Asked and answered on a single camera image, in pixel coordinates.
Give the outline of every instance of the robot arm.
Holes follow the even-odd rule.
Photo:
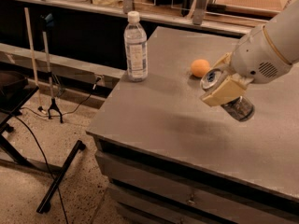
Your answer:
[[[253,105],[243,97],[247,86],[250,83],[268,83],[281,77],[297,62],[299,0],[266,25],[253,28],[238,41],[232,53],[225,54],[215,63],[201,80],[201,87],[206,91],[201,99],[210,106],[229,107],[227,111],[231,115],[235,113],[232,115],[235,119],[247,120],[254,111]],[[236,105],[238,110],[232,110],[232,105]]]

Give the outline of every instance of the table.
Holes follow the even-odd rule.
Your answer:
[[[237,122],[199,97],[195,59],[216,62],[236,39],[159,27],[149,77],[124,75],[87,133],[120,213],[140,223],[298,223],[298,66],[250,85],[255,116]]]
[[[2,135],[3,131],[7,127],[11,130],[11,127],[7,126],[7,122],[12,117],[18,116],[20,114],[21,107],[36,93],[37,90],[37,86],[28,85],[23,90],[16,92],[8,100],[8,102],[1,104],[1,110],[5,112],[0,111],[0,148],[2,148],[5,152],[0,152],[0,161],[18,164],[41,172],[52,172],[54,175],[54,180],[44,199],[36,210],[38,213],[42,214],[50,210],[51,197],[53,196],[55,190],[59,187],[59,184],[63,180],[64,175],[67,172],[72,160],[75,158],[77,152],[79,150],[83,150],[85,145],[78,140],[66,158],[64,165],[59,167],[56,165],[46,164],[42,161],[34,161],[23,157],[23,155],[8,142],[8,140]]]

